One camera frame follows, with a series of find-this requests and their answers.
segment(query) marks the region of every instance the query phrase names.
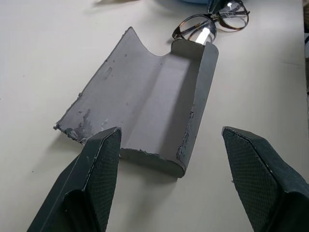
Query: blue object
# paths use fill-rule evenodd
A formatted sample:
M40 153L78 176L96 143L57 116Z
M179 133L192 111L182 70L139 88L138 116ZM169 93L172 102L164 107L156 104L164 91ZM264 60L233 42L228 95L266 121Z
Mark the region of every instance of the blue object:
M208 5L211 0L183 0L183 1L192 2L192 3L201 3L201 4L207 4Z
M224 3L227 0L183 0L183 1L191 2L191 3L206 4L207 5L207 13L215 14L220 9L223 8Z

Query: white table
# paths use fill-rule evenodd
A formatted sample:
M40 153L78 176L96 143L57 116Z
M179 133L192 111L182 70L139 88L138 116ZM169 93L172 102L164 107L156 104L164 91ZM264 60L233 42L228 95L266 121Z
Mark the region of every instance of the white table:
M219 59L186 175L120 162L108 232L250 232L222 126L268 139L309 181L301 0L251 0L248 27L218 33ZM82 146L52 127L133 26L156 55L203 7L176 0L0 3L0 231L27 230Z

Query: gray cardboard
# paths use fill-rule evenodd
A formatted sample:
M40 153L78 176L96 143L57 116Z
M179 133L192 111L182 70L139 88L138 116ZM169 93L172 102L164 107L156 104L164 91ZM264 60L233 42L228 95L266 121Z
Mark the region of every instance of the gray cardboard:
M55 129L85 144L122 128L121 158L182 177L218 58L217 48L175 40L155 56L129 28Z

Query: eyeglasses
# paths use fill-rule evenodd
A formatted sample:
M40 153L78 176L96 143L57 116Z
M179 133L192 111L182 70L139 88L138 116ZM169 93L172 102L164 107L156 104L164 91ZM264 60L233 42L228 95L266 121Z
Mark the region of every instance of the eyeglasses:
M174 30L172 37L204 45L206 42L212 43L217 35L215 22L218 22L224 31L239 31L248 25L249 13L242 1L231 0L217 14L197 14L188 17Z

